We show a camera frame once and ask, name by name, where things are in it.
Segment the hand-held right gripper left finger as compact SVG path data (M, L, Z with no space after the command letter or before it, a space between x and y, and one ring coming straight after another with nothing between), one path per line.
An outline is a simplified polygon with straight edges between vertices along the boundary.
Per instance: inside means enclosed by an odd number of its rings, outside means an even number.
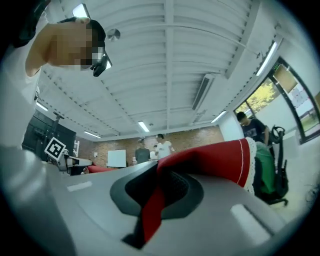
M120 170L68 176L52 164L40 162L46 196L52 200L62 227L50 239L54 256L160 256L123 242L134 232L137 217L122 213L110 196L114 182L136 177L155 167L153 162Z

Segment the green cloth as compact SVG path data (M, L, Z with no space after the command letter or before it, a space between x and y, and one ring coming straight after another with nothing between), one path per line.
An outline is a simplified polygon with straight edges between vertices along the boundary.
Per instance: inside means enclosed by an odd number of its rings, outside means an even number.
M272 194L275 188L275 160L269 148L262 142L256 142L254 194Z

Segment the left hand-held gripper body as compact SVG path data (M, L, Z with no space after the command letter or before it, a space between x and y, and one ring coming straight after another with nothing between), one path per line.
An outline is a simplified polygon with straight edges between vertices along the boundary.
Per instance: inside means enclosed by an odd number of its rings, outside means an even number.
M73 167L73 158L69 154L66 145L53 137L46 148L44 153L47 155L49 161L55 165L60 172L71 173Z

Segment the red cloth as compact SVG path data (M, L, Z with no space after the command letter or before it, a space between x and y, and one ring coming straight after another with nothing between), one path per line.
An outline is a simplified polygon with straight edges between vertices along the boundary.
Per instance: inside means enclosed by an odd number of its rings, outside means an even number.
M253 194L256 151L252 139L241 138L193 147L156 161L140 163L156 165L135 177L127 175L118 179L110 189L110 196L119 210L137 218L133 233L126 235L123 241L142 248L159 229L163 219L182 218L192 212L192 205L186 206L182 212L175 209L163 212L167 204L161 179L166 172L226 179ZM93 164L88 169L89 174L98 174L124 168L106 169Z

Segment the person's light grey shirt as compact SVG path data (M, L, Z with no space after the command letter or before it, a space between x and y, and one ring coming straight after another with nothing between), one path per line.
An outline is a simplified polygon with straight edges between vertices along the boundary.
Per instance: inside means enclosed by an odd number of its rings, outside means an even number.
M25 46L9 46L0 62L0 146L22 149L39 96L39 77L26 74L26 60L38 34L49 23L44 11L34 38Z

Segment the black metal stand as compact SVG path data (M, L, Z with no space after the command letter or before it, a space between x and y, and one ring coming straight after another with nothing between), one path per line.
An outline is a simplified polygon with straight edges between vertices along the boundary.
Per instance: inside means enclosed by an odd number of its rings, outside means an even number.
M62 115L60 115L58 112L56 112L56 111L54 111L53 114L55 115L55 121L53 122L53 125L52 125L51 129L48 129L46 134L45 134L45 138L44 138L44 142L43 142L43 148L44 149L47 147L47 145L50 142L50 140L54 137L60 119L62 119L62 120L64 119L64 117Z

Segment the whiteboard on stand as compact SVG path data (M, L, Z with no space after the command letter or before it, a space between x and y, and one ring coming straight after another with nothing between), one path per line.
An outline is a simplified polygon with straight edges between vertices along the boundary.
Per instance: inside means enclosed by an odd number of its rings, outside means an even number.
M111 168L125 168L127 166L127 154L125 149L108 150L106 165Z

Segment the round ceiling sensor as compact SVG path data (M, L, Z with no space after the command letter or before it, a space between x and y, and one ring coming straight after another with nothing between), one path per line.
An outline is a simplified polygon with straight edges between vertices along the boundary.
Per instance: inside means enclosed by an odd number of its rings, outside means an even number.
M120 37L121 37L121 33L116 28L109 29L106 32L106 38L111 42L117 41Z

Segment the black door frame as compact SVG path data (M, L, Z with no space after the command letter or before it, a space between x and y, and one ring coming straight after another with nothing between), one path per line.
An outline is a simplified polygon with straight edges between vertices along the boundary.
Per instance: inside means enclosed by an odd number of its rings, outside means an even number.
M298 73L279 57L265 79L233 111L258 119L270 129L296 132L300 144L320 136L320 109Z

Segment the large black cabinet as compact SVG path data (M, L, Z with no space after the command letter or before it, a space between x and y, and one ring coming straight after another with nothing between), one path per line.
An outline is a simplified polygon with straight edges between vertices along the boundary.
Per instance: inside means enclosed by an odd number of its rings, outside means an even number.
M54 137L66 145L69 153L73 152L76 133L60 124L59 120ZM22 142L22 148L29 150L37 155L42 161L48 161L48 157L44 152L44 140L47 130L51 129L55 119L52 120L38 110L32 116Z

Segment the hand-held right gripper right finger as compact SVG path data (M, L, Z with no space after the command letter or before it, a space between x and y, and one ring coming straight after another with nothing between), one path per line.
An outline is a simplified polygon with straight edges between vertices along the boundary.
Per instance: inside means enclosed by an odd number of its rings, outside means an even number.
M182 218L163 219L143 256L236 256L285 226L268 204L227 179L168 171L160 182L164 213L193 209Z

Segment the ceiling air conditioner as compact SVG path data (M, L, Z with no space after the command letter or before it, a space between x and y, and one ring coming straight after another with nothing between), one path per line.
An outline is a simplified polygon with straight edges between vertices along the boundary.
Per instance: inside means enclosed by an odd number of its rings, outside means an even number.
M208 93L208 90L210 89L212 82L214 81L214 78L215 77L212 74L206 74L203 77L203 79L200 83L198 92L197 92L195 99L193 101L193 104L192 104L193 111L196 111L203 103L203 101Z

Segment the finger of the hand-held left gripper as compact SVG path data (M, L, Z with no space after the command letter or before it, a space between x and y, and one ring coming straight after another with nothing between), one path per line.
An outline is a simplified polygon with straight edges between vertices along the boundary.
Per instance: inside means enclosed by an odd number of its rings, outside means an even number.
M72 166L76 167L87 167L87 166L92 166L93 161L89 159L84 159L84 158L78 158L78 157L72 157L71 158L71 163Z

